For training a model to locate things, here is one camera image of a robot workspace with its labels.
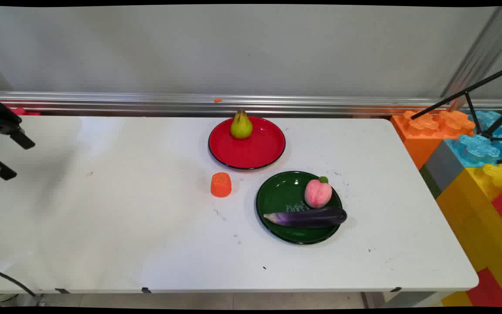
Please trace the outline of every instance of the white table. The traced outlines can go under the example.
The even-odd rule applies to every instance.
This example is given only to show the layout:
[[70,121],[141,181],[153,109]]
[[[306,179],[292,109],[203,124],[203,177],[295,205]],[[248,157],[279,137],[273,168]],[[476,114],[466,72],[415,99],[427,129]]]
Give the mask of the white table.
[[[468,290],[478,277],[396,131],[383,119],[270,119],[281,158],[238,171],[211,156],[219,118],[24,116],[36,147],[0,137],[0,271],[35,292]],[[231,176],[227,198],[210,193]],[[295,245],[255,212],[282,171],[327,175],[349,215]],[[0,294],[22,292],[0,278]]]

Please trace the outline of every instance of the green pear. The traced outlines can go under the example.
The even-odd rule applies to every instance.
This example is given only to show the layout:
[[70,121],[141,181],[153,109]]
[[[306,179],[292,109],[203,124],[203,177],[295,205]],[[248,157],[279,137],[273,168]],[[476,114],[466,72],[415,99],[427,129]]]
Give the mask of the green pear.
[[247,113],[245,113],[243,109],[237,110],[230,128],[232,137],[239,140],[245,140],[247,137],[251,136],[251,132],[253,132],[253,125],[251,124],[251,120],[247,117]]

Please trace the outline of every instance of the gray block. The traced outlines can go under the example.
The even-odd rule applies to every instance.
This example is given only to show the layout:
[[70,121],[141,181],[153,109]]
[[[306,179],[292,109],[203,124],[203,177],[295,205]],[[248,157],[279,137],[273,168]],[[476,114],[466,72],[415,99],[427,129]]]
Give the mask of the gray block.
[[445,141],[441,141],[427,160],[425,167],[441,191],[444,191],[464,169],[462,162],[456,158]]

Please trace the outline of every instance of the purple eggplant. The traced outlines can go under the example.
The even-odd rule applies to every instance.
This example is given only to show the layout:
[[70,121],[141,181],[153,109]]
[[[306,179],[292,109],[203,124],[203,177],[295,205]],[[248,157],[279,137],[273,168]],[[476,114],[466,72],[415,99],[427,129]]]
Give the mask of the purple eggplant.
[[277,225],[294,228],[327,228],[340,225],[348,215],[343,208],[325,206],[304,212],[266,213],[263,217]]

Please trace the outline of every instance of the orange carrot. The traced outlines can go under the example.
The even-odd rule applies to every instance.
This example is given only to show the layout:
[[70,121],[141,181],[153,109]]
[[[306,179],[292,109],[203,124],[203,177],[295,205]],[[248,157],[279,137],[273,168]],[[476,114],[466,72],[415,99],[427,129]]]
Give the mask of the orange carrot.
[[227,197],[231,193],[231,179],[225,172],[213,175],[210,191],[216,197]]

